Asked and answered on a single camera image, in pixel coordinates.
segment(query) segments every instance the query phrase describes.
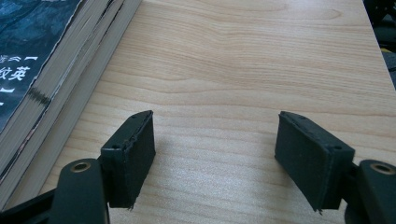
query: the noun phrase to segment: light wood grain surface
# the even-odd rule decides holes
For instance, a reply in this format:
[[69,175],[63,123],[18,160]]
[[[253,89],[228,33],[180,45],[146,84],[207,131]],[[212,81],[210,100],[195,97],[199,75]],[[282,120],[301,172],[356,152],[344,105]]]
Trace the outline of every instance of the light wood grain surface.
[[113,223],[343,223],[274,159],[278,113],[396,163],[396,94],[361,0],[144,0],[42,191],[154,111],[157,156]]

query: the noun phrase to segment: black plastic part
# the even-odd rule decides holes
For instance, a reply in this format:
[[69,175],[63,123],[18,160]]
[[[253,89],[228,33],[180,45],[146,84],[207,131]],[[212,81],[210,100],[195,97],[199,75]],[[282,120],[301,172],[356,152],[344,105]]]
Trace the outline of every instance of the black plastic part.
[[155,156],[152,114],[129,117],[101,148],[110,207],[134,207]]
[[61,171],[50,209],[49,224],[69,223],[109,223],[98,160],[73,161]]
[[382,161],[362,161],[358,189],[371,223],[396,223],[396,167]]
[[54,191],[48,191],[1,213],[0,223],[47,223]]
[[315,211],[339,208],[339,183],[352,163],[353,148],[312,120],[282,111],[275,153]]

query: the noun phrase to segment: wood grain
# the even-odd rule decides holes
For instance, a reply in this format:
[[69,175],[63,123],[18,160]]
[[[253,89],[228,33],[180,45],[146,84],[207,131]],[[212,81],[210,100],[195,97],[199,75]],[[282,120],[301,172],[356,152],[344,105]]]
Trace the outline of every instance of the wood grain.
[[361,0],[144,0],[42,191],[152,109],[157,156],[112,223],[344,223],[276,163],[281,110],[396,159],[396,96]]

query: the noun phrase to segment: dark blue book cover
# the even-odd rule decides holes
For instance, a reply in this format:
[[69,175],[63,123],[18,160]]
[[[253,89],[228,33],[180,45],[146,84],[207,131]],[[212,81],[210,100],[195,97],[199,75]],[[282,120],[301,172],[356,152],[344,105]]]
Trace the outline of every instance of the dark blue book cover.
[[0,132],[24,97],[40,100],[31,87],[79,2],[0,0]]

